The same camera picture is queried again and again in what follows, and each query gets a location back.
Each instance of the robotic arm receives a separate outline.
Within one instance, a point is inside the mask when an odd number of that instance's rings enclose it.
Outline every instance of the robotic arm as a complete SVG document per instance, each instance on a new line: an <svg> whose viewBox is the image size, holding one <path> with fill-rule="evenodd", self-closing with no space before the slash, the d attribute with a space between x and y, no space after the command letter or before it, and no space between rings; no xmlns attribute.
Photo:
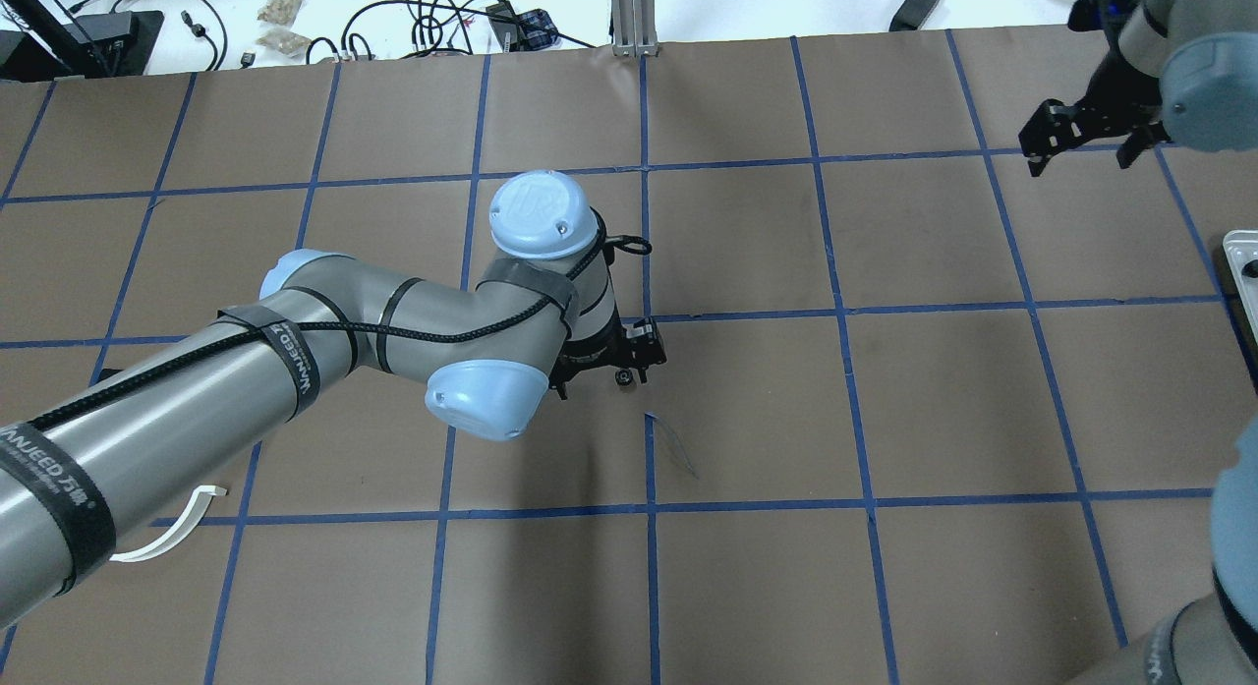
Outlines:
<svg viewBox="0 0 1258 685"><path fill-rule="evenodd" d="M65 592L117 535L240 449L292 420L355 367L428 385L437 417L512 440L547 390L593 367L664 363L654 322L621 326L608 265L647 255L606 236L562 173L522 173L494 196L499 254L473 292L347 255L296 250L257 304L24 424L0 426L0 627ZM346 447L356 451L356 447Z"/></svg>
<svg viewBox="0 0 1258 685"><path fill-rule="evenodd" d="M1083 98L1047 99L1018 134L1032 176L1101 137L1127 136L1122 168L1171 140L1209 152L1258 147L1255 0L1078 0L1068 26L1105 30L1110 53Z"/></svg>

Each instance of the light blue cap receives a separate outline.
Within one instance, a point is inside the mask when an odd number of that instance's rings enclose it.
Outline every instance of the light blue cap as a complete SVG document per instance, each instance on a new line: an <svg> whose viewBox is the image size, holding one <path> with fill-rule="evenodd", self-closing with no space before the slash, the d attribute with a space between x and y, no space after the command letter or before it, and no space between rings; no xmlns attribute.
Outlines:
<svg viewBox="0 0 1258 685"><path fill-rule="evenodd" d="M1258 34L1194 39L1162 68L1162 123L1195 151L1258 147Z"/></svg>
<svg viewBox="0 0 1258 685"><path fill-rule="evenodd" d="M258 290L258 299L267 299L269 295L274 295L288 278L297 273L298 268L303 264L313 263L313 260L321 256L350 256L346 254L327 254L323 250L309 250L309 248L298 248L282 256L276 264L276 268L270 268L267 277L262 278L262 288Z"/></svg>
<svg viewBox="0 0 1258 685"><path fill-rule="evenodd" d="M464 359L429 377L424 403L455 430L506 442L523 434L548 388L545 372L525 363Z"/></svg>
<svg viewBox="0 0 1258 685"><path fill-rule="evenodd" d="M1258 628L1258 417L1237 440L1240 464L1219 475L1210 507L1210 547L1219 584Z"/></svg>
<svg viewBox="0 0 1258 685"><path fill-rule="evenodd" d="M581 185L559 171L526 171L489 202L493 241L521 259L561 259L585 250L599 234Z"/></svg>

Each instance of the white plastic strip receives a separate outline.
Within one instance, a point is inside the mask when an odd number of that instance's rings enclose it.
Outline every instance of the white plastic strip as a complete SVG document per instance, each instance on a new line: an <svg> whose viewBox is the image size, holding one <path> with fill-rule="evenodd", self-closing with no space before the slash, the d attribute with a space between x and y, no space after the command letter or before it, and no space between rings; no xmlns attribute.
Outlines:
<svg viewBox="0 0 1258 685"><path fill-rule="evenodd" d="M164 556L175 545L184 542L196 528L196 524L205 518L205 512L210 510L210 501L214 496L228 495L228 489L221 486L198 486L187 499L187 505L175 520L175 524L166 529L160 538L140 548L138 551L118 552L109 561L150 561L157 556Z"/></svg>
<svg viewBox="0 0 1258 685"><path fill-rule="evenodd" d="M1245 265L1258 260L1258 231L1232 231L1223 236L1223 255L1228 259L1232 279L1235 279L1240 292L1240 304L1244 304L1249 331L1258 334L1258 278L1244 273Z"/></svg>

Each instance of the black plug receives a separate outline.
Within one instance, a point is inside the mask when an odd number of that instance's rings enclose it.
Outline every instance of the black plug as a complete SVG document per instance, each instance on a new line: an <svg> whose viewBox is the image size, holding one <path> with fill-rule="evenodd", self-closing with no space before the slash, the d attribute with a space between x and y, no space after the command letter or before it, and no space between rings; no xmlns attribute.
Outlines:
<svg viewBox="0 0 1258 685"><path fill-rule="evenodd" d="M194 36L196 36L198 39L200 39L201 36L205 35L205 26L201 26L200 24L194 24L192 23L192 14L187 14L186 9L184 10L184 13L180 13L180 16L184 18L184 24L187 24L187 28L189 28L189 30L192 31Z"/></svg>

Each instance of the black pole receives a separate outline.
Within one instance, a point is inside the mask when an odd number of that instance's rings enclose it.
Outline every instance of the black pole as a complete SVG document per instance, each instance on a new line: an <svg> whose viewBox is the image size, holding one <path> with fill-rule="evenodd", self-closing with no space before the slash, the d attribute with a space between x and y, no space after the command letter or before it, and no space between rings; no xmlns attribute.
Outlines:
<svg viewBox="0 0 1258 685"><path fill-rule="evenodd" d="M40 4L39 0L4 0L18 13L30 29L39 34L39 38L48 44L48 48L68 65L74 73L88 78L104 78L104 65L98 63L87 49L87 44L81 44L55 16Z"/></svg>

